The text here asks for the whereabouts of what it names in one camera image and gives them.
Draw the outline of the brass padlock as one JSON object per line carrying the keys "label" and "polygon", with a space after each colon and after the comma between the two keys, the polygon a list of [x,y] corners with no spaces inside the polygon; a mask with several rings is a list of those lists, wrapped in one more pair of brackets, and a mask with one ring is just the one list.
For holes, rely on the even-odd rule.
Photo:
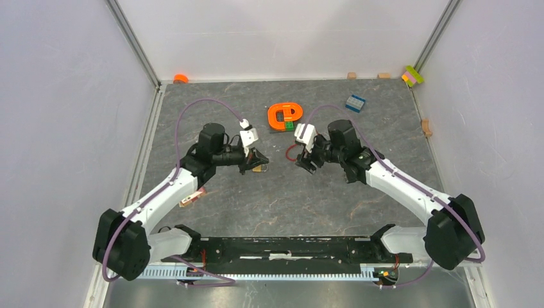
{"label": "brass padlock", "polygon": [[262,164],[252,169],[254,173],[265,173],[267,170],[268,170],[267,164]]}

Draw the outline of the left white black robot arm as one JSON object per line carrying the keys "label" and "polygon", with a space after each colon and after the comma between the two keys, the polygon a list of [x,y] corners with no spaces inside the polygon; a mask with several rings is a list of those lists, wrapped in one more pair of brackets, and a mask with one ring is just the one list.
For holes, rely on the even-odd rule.
{"label": "left white black robot arm", "polygon": [[201,255],[201,243],[182,228],[153,233],[153,229],[182,200],[201,189],[221,166],[237,166],[240,174],[268,158],[254,146],[259,138],[247,120],[240,123],[237,144],[226,141],[224,126],[205,124],[184,157],[155,188],[120,211],[106,210],[100,216],[92,256],[102,265],[103,279],[119,277],[131,281],[139,277],[149,263],[181,256],[195,261]]}

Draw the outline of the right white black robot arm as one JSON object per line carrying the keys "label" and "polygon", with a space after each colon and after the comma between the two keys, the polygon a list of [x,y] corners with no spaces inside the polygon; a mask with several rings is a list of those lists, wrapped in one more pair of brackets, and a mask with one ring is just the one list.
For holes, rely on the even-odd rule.
{"label": "right white black robot arm", "polygon": [[423,227],[386,227],[370,245],[372,257],[386,262],[398,253],[430,258],[452,270],[462,261],[482,262],[485,235],[475,204],[464,194],[452,197],[397,168],[383,154],[362,146],[353,123],[328,125],[328,137],[311,124],[298,124],[295,142],[303,146],[295,164],[310,173],[326,163],[339,164],[347,183],[360,182],[394,199],[414,214]]}

